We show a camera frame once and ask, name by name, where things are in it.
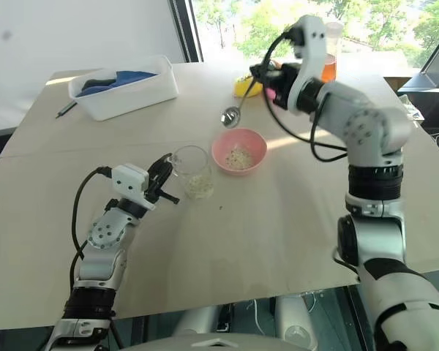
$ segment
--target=pen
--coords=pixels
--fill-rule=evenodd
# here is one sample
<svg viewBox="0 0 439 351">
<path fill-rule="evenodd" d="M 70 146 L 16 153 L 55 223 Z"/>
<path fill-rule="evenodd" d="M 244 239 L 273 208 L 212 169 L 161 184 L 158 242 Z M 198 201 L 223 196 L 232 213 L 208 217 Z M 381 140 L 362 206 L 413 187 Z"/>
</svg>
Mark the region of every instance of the pen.
<svg viewBox="0 0 439 351">
<path fill-rule="evenodd" d="M 64 108 L 62 108 L 59 113 L 57 113 L 57 117 L 63 116 L 65 113 L 67 113 L 68 111 L 70 111 L 71 109 L 74 108 L 74 106 L 76 105 L 76 102 L 71 101 L 67 106 L 65 106 Z"/>
</svg>

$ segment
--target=clear glass cup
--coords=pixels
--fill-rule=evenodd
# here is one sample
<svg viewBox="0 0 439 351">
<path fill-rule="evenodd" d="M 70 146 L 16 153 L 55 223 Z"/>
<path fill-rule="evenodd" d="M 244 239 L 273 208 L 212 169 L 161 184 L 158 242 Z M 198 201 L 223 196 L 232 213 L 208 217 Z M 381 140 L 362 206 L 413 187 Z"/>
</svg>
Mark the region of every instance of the clear glass cup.
<svg viewBox="0 0 439 351">
<path fill-rule="evenodd" d="M 213 194 L 213 176 L 209 157 L 198 146 L 184 146 L 171 157 L 173 173 L 191 199 L 205 199 Z"/>
</svg>

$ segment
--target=wooden table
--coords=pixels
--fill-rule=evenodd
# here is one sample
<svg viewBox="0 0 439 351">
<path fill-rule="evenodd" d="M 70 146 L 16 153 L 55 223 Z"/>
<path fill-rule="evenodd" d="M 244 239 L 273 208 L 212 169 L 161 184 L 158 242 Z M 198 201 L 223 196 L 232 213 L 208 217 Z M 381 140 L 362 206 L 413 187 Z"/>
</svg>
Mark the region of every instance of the wooden table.
<svg viewBox="0 0 439 351">
<path fill-rule="evenodd" d="M 210 148 L 223 130 L 220 113 L 237 104 L 230 67 L 175 64 L 177 99 L 96 122 L 78 106 L 55 119 L 69 102 L 67 83 L 44 88 L 0 157 L 0 329 L 53 324 L 69 295 L 72 203 L 78 185 L 98 165 L 131 162 L 148 167 L 189 144 Z M 81 72 L 65 72 L 56 78 Z M 374 102 L 401 106 L 382 78 L 341 75 Z M 118 293 L 119 317 L 298 293 L 355 283 L 331 260 L 337 220 L 345 215 L 347 163 L 317 162 L 309 146 L 287 137 L 261 98 L 243 107 L 241 126 L 268 141 L 264 163 L 246 178 L 214 167 L 215 192 L 190 201 L 172 177 L 165 190 L 174 205 L 157 204 L 138 228 Z M 308 116 L 279 115 L 308 133 Z M 319 140 L 338 142 L 319 131 Z M 405 147 L 408 263 L 439 269 L 439 150 L 421 129 Z M 93 219 L 115 196 L 95 178 L 78 214 L 80 242 Z"/>
</svg>

